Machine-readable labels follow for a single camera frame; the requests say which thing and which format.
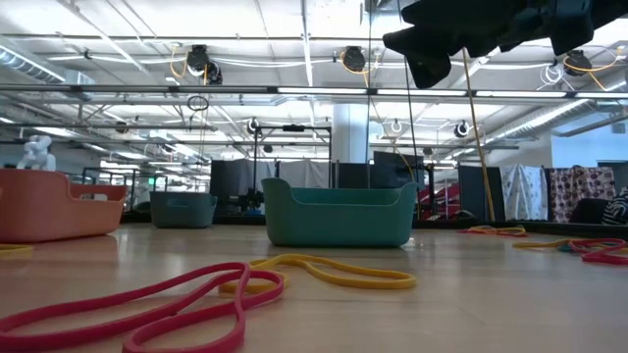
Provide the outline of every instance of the orange storage bin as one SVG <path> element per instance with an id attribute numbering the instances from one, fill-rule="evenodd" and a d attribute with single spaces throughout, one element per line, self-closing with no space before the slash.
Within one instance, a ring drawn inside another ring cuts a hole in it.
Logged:
<path id="1" fill-rule="evenodd" d="M 108 233 L 120 225 L 126 194 L 126 186 L 70 184 L 57 172 L 0 170 L 0 242 Z"/>

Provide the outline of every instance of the wooden floor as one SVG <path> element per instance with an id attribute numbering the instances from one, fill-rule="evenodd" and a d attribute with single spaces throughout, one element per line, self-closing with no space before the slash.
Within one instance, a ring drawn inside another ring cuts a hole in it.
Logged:
<path id="1" fill-rule="evenodd" d="M 416 230 L 402 249 L 286 249 L 263 227 L 165 230 L 125 226 L 113 236 L 37 245 L 31 257 L 0 258 L 0 316 L 145 286 L 225 261 L 305 253 L 348 264 L 409 272 L 409 290 L 363 290 L 287 269 L 283 300 L 247 312 L 239 352 L 625 352 L 628 268 L 584 264 L 557 252 L 516 250 L 514 240 L 448 230 Z M 555 237 L 534 236 L 535 240 Z M 45 332 L 138 313 L 199 282 L 114 310 L 19 328 Z M 199 305 L 221 299 L 207 297 Z M 233 318 L 159 337 L 152 347 L 199 344 L 227 332 Z M 63 350 L 120 352 L 123 337 Z"/>

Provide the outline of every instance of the green plastic basket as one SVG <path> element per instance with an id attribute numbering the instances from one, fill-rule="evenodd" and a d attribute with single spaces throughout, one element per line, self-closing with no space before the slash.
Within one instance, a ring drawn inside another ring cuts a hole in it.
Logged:
<path id="1" fill-rule="evenodd" d="M 156 227 L 209 227 L 214 220 L 217 200 L 210 193 L 151 192 L 152 223 Z"/>
<path id="2" fill-rule="evenodd" d="M 410 237 L 416 183 L 386 190 L 291 188 L 274 177 L 262 186 L 275 245 L 396 247 Z"/>

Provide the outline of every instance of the plastic basket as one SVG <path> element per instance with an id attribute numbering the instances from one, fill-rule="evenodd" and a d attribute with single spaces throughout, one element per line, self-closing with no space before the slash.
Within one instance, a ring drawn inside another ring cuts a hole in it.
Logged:
<path id="1" fill-rule="evenodd" d="M 0 242 L 108 233 L 120 225 L 126 193 L 126 186 L 70 184 L 56 172 L 0 170 Z"/>
<path id="2" fill-rule="evenodd" d="M 218 198 L 210 193 L 151 192 L 150 214 L 156 227 L 203 228 L 212 225 Z"/>
<path id="3" fill-rule="evenodd" d="M 416 183 L 399 189 L 290 188 L 262 180 L 268 237 L 278 246 L 396 247 L 412 228 Z"/>

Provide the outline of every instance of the white robot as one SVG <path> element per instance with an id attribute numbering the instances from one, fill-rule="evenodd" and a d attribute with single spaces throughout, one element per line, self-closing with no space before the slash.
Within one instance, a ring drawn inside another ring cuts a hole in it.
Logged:
<path id="1" fill-rule="evenodd" d="M 18 163 L 18 169 L 30 167 L 33 170 L 54 172 L 57 169 L 57 160 L 55 156 L 48 154 L 51 143 L 50 136 L 31 136 L 24 145 L 25 154 Z"/>

